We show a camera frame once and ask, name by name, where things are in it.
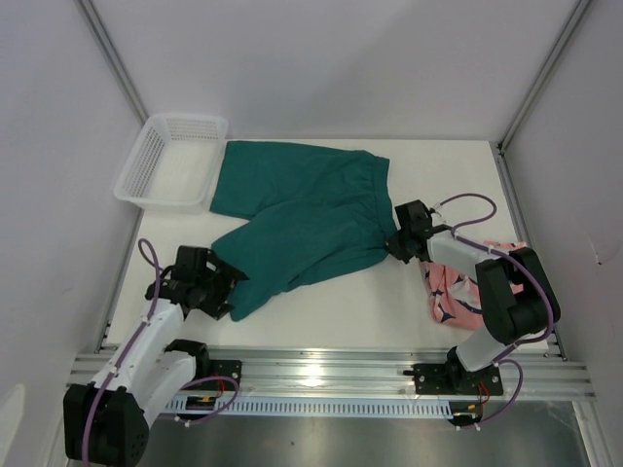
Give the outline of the pink shark print shorts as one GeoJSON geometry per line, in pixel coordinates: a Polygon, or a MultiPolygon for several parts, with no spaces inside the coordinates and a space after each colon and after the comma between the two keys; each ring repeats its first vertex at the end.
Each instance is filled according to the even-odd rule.
{"type": "Polygon", "coordinates": [[[440,324],[474,331],[484,325],[476,266],[496,259],[493,251],[506,254],[523,248],[524,242],[486,241],[483,249],[456,240],[450,233],[439,233],[427,242],[431,262],[423,262],[428,290],[429,311],[440,324]]]}

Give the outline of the green shorts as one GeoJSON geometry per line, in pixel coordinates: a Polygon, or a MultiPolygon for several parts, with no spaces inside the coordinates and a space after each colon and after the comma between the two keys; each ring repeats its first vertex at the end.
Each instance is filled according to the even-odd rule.
{"type": "Polygon", "coordinates": [[[232,320],[280,294],[382,262],[396,232],[389,167],[364,150],[228,142],[210,210],[245,222],[211,245],[247,276],[228,298],[232,320]]]}

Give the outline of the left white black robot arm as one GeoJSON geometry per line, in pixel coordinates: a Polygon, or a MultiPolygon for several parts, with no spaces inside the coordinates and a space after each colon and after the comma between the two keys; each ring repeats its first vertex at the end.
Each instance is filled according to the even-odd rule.
{"type": "Polygon", "coordinates": [[[239,395],[238,377],[215,372],[206,344],[178,333],[194,310],[215,320],[232,311],[228,298],[247,275],[209,248],[181,246],[164,268],[148,239],[137,247],[155,271],[145,307],[113,356],[89,382],[70,384],[62,402],[65,454],[86,466],[137,465],[154,422],[182,390],[214,383],[232,400],[239,395]]]}

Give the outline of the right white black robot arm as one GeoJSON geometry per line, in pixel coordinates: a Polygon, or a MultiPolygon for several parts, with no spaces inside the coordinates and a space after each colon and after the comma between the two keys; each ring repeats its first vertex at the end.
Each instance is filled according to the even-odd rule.
{"type": "Polygon", "coordinates": [[[516,348],[545,341],[561,317],[561,309],[536,252],[528,246],[503,250],[472,240],[460,229],[484,223],[497,213],[487,196],[465,193],[433,207],[421,200],[395,208],[399,230],[385,243],[391,256],[407,264],[412,259],[453,269],[477,287],[483,325],[455,347],[448,358],[457,361],[444,370],[446,384],[462,393],[476,385],[481,370],[499,364],[516,348]],[[479,198],[492,208],[480,218],[454,226],[436,225],[433,215],[461,198],[479,198]]]}

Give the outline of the white plastic basket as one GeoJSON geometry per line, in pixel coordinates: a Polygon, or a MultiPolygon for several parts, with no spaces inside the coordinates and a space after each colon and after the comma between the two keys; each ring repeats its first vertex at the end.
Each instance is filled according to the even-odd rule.
{"type": "Polygon", "coordinates": [[[141,129],[113,194],[145,211],[200,214],[222,159],[222,117],[161,113],[141,129]]]}

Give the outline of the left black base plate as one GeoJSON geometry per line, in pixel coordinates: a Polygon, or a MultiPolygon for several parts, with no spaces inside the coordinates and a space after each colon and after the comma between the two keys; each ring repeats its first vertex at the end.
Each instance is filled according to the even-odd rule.
{"type": "MultiPolygon", "coordinates": [[[[194,378],[197,381],[206,377],[230,377],[240,382],[242,374],[242,362],[240,360],[211,360],[208,364],[201,364],[194,378]]],[[[192,389],[213,392],[233,391],[234,385],[228,380],[211,380],[196,384],[192,389]]]]}

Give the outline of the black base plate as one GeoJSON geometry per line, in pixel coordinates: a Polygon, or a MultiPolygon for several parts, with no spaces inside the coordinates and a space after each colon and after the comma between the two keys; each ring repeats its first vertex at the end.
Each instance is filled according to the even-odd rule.
{"type": "Polygon", "coordinates": [[[477,396],[482,390],[485,395],[503,394],[500,372],[495,366],[468,372],[459,363],[419,363],[402,375],[413,381],[419,395],[477,396]]]}
{"type": "MultiPolygon", "coordinates": [[[[242,374],[242,362],[240,360],[211,360],[208,364],[201,364],[194,378],[197,381],[206,377],[230,377],[240,382],[242,374]]],[[[213,392],[233,391],[234,385],[228,380],[211,380],[196,384],[192,389],[213,392]]]]}

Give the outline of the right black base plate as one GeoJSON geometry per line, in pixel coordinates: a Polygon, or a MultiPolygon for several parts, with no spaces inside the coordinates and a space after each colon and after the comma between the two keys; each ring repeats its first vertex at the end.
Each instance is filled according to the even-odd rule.
{"type": "Polygon", "coordinates": [[[477,396],[482,390],[485,395],[503,394],[500,372],[495,366],[468,372],[459,363],[419,363],[402,375],[413,381],[419,395],[477,396]]]}

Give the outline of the aluminium mounting rail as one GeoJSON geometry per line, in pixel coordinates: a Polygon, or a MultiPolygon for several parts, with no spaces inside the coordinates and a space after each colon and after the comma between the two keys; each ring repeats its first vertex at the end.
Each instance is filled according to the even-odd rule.
{"type": "MultiPolygon", "coordinates": [[[[211,347],[214,359],[242,362],[241,391],[266,397],[328,397],[389,399],[415,393],[403,375],[417,363],[441,363],[444,351],[279,349],[211,347]]],[[[565,361],[556,353],[518,352],[522,401],[594,401],[584,363],[565,361]]]]}

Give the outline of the left aluminium frame post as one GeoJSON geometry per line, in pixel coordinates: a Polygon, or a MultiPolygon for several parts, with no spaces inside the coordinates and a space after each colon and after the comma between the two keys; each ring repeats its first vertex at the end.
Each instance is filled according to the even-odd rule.
{"type": "Polygon", "coordinates": [[[112,36],[95,2],[92,0],[76,0],[74,4],[90,31],[95,44],[100,50],[129,110],[135,118],[144,125],[149,118],[149,112],[114,44],[112,36]]]}

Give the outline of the aluminium frame post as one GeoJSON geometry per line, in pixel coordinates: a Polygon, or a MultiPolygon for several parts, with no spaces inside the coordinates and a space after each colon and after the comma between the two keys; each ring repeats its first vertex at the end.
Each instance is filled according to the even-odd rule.
{"type": "Polygon", "coordinates": [[[92,0],[76,0],[74,4],[90,31],[95,44],[100,50],[129,110],[135,118],[144,125],[149,118],[149,112],[114,44],[112,36],[95,2],[92,0]]]}
{"type": "Polygon", "coordinates": [[[573,8],[568,14],[542,64],[539,66],[534,78],[531,80],[519,107],[514,112],[510,123],[496,145],[497,151],[502,157],[505,156],[505,153],[518,131],[529,117],[532,108],[536,105],[540,95],[544,92],[549,81],[554,76],[570,44],[595,4],[596,1],[593,0],[579,0],[574,2],[573,8]]]}

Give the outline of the right aluminium frame post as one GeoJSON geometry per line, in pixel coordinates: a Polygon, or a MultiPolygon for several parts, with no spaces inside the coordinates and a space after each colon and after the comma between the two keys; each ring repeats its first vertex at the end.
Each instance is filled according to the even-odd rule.
{"type": "Polygon", "coordinates": [[[539,66],[534,78],[531,80],[519,107],[514,112],[510,123],[496,145],[497,151],[502,157],[505,156],[505,153],[518,131],[529,117],[532,108],[536,105],[540,95],[544,92],[549,81],[554,76],[570,44],[595,4],[596,1],[593,0],[579,0],[574,2],[573,8],[568,14],[542,64],[539,66]]]}

